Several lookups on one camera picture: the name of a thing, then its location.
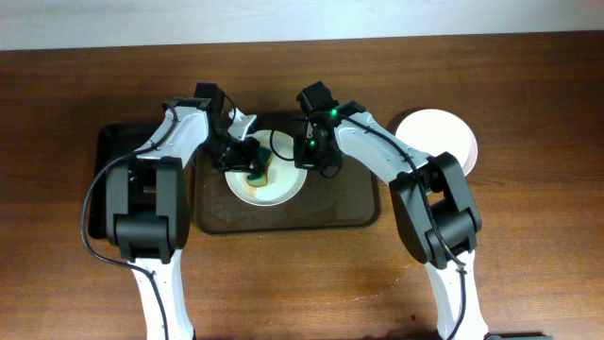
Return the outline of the green yellow sponge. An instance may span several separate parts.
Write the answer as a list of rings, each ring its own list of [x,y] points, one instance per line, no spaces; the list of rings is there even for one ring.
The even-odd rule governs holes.
[[[273,152],[261,147],[250,163],[250,173],[246,182],[252,187],[262,187],[268,184],[268,168],[273,158]]]

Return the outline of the white plate top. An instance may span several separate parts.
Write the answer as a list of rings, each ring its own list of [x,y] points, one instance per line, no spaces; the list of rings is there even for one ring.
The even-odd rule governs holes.
[[[248,137],[259,140],[262,147],[271,151],[270,129],[260,130]],[[292,158],[294,155],[294,139],[290,135],[275,131],[273,146],[280,156]],[[307,177],[307,170],[296,168],[292,161],[284,161],[273,156],[268,166],[267,184],[251,186],[242,172],[226,172],[226,183],[232,193],[240,200],[261,207],[276,206],[294,197],[303,187]]]

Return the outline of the white plate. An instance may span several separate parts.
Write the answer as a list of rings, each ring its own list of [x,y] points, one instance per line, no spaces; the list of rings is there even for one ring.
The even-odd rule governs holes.
[[[260,130],[248,137],[259,140],[262,147],[271,151],[270,129]],[[273,146],[280,156],[292,158],[294,155],[294,139],[290,135],[275,131]],[[267,184],[251,186],[242,172],[226,172],[226,183],[232,193],[240,200],[261,207],[276,206],[294,197],[303,187],[307,177],[307,170],[296,168],[292,161],[284,161],[273,156],[268,166]]]
[[[473,143],[471,128],[457,115],[438,109],[418,110],[398,125],[395,137],[414,149],[438,156],[452,154],[463,165]]]

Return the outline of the white plate bottom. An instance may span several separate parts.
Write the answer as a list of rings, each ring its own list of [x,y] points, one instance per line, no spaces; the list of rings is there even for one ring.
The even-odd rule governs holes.
[[[395,137],[414,149],[438,156],[452,154],[463,165],[473,143],[471,128],[457,115],[438,109],[418,110],[398,125]]]

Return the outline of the pale grey plate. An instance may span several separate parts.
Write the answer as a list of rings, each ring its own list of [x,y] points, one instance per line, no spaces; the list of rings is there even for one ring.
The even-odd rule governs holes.
[[[462,172],[464,173],[464,175],[466,177],[475,168],[477,162],[478,162],[478,144],[477,143],[471,143],[470,144],[470,148],[469,148],[469,153],[468,153],[468,156],[466,158],[466,161],[463,164],[463,166],[461,167]]]

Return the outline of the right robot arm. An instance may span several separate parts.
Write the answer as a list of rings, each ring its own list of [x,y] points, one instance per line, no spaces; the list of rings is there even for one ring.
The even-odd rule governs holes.
[[[428,273],[440,337],[488,338],[474,277],[482,221],[457,159],[404,144],[360,103],[339,103],[321,81],[296,101],[307,128],[294,138],[295,166],[325,170],[348,156],[387,184],[398,235]]]

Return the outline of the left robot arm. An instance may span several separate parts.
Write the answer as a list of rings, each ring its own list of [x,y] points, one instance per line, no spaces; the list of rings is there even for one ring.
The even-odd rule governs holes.
[[[106,235],[133,274],[149,339],[194,339],[181,260],[190,231],[184,170],[197,151],[219,170],[261,175],[268,153],[248,137],[256,118],[232,109],[215,83],[163,104],[165,118],[143,145],[112,161],[106,176]]]

